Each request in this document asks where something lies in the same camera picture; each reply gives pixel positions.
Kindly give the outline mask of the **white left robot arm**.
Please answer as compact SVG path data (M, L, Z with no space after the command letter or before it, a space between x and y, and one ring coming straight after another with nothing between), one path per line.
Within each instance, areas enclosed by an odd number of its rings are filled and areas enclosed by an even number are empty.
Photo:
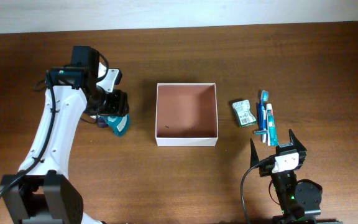
M76 45L71 62L45 74L45 104L32 143L16 174L0 183L0 200L13 223L98 223L84 211L70 183L68 164L77 125L84 114L116 136L129 129L127 93L116 88L122 73L90 46Z

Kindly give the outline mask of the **green white soap packet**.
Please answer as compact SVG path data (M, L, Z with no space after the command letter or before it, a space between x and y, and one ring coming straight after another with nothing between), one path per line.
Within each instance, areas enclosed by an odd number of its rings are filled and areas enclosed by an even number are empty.
M255 116L250 112L249 100L234 102L232 108L240 127L246 127L257 123Z

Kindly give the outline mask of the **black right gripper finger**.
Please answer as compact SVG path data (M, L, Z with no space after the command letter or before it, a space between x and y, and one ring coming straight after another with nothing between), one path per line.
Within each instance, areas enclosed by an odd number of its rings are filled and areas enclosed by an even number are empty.
M297 150L298 152L305 152L306 147L304 147L304 145L302 145L302 143L298 140L292 129L289 129L288 132L289 132L290 143L291 143L290 147L292 149Z
M250 168L257 167L260 160L252 138L250 138Z

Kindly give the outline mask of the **blue mouthwash bottle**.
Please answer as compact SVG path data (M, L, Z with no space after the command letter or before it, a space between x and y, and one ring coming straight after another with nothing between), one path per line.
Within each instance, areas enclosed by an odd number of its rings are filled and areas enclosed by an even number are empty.
M125 135L130 125L129 115L125 116L107 116L105 117L107 125L112 128L116 136L122 137Z

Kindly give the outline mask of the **clear gel bottle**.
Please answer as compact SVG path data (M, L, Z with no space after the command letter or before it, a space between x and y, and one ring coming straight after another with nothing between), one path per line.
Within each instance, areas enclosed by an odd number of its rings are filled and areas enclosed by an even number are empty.
M96 123L98 128L107 128L108 127L108 124L100 116L95 116L95 123Z

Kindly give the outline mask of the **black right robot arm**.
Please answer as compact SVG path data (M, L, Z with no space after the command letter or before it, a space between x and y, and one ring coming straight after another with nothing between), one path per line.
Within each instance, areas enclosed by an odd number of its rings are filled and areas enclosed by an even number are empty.
M298 180L295 171L300 169L306 159L307 149L289 130L290 142L275 147L275 154L260 160L253 140L250 140L250 167L241 180L242 209L247 223L250 223L244 200L244 182L254 169L261 177L269 176L270 187L277 195L276 204L280 206L281 215L274 216L272 223L278 224L324 224L339 223L339 220L318 220L321 215L323 188L310 179Z

